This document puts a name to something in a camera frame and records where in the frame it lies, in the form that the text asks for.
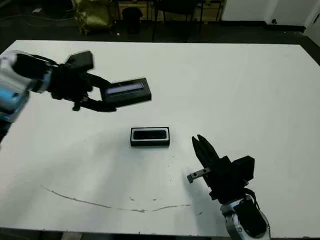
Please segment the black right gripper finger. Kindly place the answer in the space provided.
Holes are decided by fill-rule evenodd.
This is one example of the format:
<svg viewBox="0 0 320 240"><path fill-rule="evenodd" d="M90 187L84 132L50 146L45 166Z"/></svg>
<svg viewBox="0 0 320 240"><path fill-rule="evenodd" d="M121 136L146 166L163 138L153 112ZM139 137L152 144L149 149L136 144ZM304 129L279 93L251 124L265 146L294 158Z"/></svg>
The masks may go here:
<svg viewBox="0 0 320 240"><path fill-rule="evenodd" d="M192 136L191 140L196 157L204 168L210 169L210 151L208 149L208 145L205 143L204 138L201 135L198 135L198 139Z"/></svg>
<svg viewBox="0 0 320 240"><path fill-rule="evenodd" d="M220 157L217 154L211 143L202 135L198 134L198 147L196 155L202 165L215 165L220 161Z"/></svg>

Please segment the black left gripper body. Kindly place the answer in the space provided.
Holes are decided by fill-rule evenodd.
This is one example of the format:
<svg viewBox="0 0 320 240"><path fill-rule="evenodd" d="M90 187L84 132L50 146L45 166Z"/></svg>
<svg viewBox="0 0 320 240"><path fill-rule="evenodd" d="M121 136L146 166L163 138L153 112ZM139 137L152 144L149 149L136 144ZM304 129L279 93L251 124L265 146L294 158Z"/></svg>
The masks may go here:
<svg viewBox="0 0 320 240"><path fill-rule="evenodd" d="M79 73L65 64L53 68L48 92L53 99L73 102L73 111L80 110L81 101L92 90L93 87L86 72Z"/></svg>

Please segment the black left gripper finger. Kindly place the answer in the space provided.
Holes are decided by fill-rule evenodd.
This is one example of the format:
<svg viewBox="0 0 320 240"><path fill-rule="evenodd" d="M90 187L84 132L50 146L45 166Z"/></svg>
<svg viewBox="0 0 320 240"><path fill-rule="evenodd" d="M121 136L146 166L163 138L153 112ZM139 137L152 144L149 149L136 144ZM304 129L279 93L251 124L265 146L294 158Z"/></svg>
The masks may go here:
<svg viewBox="0 0 320 240"><path fill-rule="evenodd" d="M91 92L94 88L98 88L101 100L106 100L107 89L112 87L112 83L108 80L91 73L86 73L86 82L88 84L87 91Z"/></svg>
<svg viewBox="0 0 320 240"><path fill-rule="evenodd" d="M102 100L95 100L91 98L84 98L79 103L80 107L86 108L95 112L111 113L116 112L117 109L112 105Z"/></svg>

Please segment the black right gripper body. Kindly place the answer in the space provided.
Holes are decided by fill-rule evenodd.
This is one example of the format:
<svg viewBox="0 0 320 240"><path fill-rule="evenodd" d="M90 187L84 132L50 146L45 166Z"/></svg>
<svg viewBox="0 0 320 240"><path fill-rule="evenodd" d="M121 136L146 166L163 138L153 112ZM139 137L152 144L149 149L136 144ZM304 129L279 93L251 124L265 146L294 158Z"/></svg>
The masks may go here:
<svg viewBox="0 0 320 240"><path fill-rule="evenodd" d="M249 155L231 161L228 156L220 158L211 168L203 168L187 176L189 183L203 178L211 189L211 199L227 204L245 197L245 187L251 180L251 157Z"/></svg>

